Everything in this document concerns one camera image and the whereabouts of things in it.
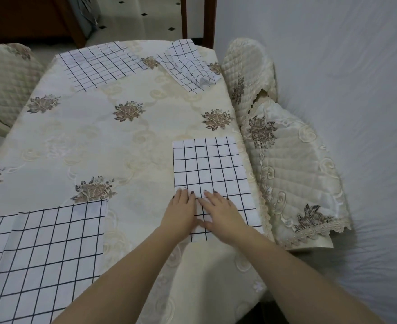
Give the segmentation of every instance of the tiled floor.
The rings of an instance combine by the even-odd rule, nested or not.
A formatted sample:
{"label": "tiled floor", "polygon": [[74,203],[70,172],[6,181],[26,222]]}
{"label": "tiled floor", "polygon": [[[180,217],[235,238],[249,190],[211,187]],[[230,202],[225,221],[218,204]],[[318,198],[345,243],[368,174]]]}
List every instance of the tiled floor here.
{"label": "tiled floor", "polygon": [[[180,0],[98,0],[98,3],[100,28],[91,34],[86,46],[111,41],[182,38],[180,4],[177,4]],[[73,43],[28,46],[44,65],[48,65],[55,54],[76,49]]]}

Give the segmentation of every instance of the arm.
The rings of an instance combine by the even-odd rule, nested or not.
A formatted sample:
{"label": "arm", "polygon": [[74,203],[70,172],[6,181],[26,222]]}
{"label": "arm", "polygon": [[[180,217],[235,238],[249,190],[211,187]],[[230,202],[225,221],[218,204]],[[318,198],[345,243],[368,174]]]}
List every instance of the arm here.
{"label": "arm", "polygon": [[200,225],[246,256],[291,324],[383,324],[341,287],[247,226],[231,201],[217,192],[205,195],[211,203],[199,202],[212,222]]}
{"label": "arm", "polygon": [[197,220],[195,195],[178,190],[161,225],[105,272],[59,315],[54,324],[134,324],[161,268]]}

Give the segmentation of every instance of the left hand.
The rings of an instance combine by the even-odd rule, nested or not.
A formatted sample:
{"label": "left hand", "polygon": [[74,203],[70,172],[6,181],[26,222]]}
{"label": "left hand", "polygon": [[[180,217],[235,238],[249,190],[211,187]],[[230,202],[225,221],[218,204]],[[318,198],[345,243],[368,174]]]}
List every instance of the left hand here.
{"label": "left hand", "polygon": [[167,206],[159,228],[176,244],[184,240],[200,223],[194,215],[197,213],[194,191],[188,198],[188,190],[178,189]]}

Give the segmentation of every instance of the tablecloth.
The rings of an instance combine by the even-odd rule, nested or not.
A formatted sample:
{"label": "tablecloth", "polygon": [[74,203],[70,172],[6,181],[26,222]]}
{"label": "tablecloth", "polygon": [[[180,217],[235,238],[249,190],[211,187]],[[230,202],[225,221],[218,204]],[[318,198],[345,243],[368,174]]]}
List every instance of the tablecloth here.
{"label": "tablecloth", "polygon": [[[0,215],[107,198],[104,269],[158,227],[173,196],[172,141],[233,136],[272,239],[224,80],[188,93],[153,61],[168,41],[129,41],[149,67],[77,91],[54,60],[0,148]],[[213,50],[199,47],[210,64]],[[234,323],[265,292],[251,265],[219,241],[178,245],[140,323]]]}

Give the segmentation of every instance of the quilted chair cover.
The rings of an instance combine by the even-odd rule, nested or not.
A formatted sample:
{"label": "quilted chair cover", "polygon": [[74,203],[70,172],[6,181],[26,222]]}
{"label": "quilted chair cover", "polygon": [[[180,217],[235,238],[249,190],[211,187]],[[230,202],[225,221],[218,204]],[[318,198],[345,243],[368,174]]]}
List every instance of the quilted chair cover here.
{"label": "quilted chair cover", "polygon": [[335,164],[309,125],[268,98],[254,104],[241,134],[279,245],[350,228]]}
{"label": "quilted chair cover", "polygon": [[0,44],[0,120],[12,126],[44,73],[30,49]]}
{"label": "quilted chair cover", "polygon": [[237,38],[230,43],[221,71],[239,126],[261,90],[277,101],[274,64],[257,41]]}

